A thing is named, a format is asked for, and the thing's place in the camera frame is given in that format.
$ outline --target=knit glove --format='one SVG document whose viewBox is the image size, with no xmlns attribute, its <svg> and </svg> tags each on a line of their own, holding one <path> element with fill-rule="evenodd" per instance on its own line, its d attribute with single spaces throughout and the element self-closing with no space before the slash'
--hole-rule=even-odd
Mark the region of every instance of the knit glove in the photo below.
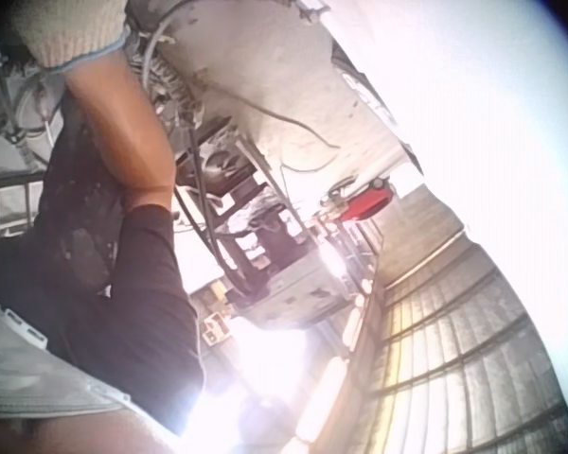
<svg viewBox="0 0 568 454">
<path fill-rule="evenodd" d="M 10 21 L 38 63 L 71 69 L 124 44 L 127 0 L 16 0 Z"/>
</svg>

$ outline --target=workshop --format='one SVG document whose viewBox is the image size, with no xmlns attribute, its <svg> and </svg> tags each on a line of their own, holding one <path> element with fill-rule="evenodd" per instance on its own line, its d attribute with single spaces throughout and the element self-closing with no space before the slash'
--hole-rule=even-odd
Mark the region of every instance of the workshop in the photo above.
<svg viewBox="0 0 568 454">
<path fill-rule="evenodd" d="M 568 452 L 545 4 L 2 3 L 0 453 Z"/>
</svg>

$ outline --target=forearm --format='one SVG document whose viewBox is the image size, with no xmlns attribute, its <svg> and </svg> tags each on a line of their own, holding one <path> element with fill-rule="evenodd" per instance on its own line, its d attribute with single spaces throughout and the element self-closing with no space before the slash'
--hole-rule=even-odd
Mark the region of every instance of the forearm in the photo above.
<svg viewBox="0 0 568 454">
<path fill-rule="evenodd" d="M 167 135 L 124 55 L 113 52 L 65 73 L 96 129 L 110 172 L 127 188 L 126 208 L 170 208 L 175 163 Z"/>
</svg>

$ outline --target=dark sleeve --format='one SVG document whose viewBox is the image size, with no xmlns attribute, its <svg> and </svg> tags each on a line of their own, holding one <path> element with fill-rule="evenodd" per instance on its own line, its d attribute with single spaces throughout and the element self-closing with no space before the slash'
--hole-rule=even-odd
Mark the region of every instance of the dark sleeve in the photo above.
<svg viewBox="0 0 568 454">
<path fill-rule="evenodd" d="M 147 205 L 124 218 L 111 298 L 89 324 L 84 340 L 74 337 L 77 365 L 180 433 L 204 371 L 197 314 L 183 289 L 168 210 Z"/>
</svg>

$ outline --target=red object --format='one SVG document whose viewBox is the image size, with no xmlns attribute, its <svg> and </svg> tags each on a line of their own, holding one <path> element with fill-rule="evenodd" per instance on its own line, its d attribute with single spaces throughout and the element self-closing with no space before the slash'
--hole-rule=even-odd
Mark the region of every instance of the red object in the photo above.
<svg viewBox="0 0 568 454">
<path fill-rule="evenodd" d="M 379 213 L 394 198 L 394 191 L 385 183 L 381 189 L 367 187 L 360 194 L 347 201 L 347 209 L 339 217 L 340 221 L 365 220 Z"/>
</svg>

